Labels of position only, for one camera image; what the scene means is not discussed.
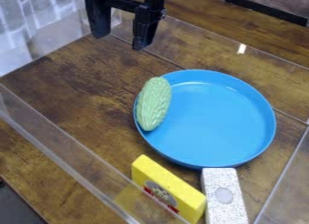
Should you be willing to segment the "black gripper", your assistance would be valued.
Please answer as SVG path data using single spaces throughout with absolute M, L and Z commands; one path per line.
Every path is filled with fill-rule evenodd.
M 98 39 L 110 32 L 110 8 L 133 12 L 132 49 L 147 47 L 155 37 L 160 19 L 165 16 L 164 0 L 84 0 L 92 36 Z

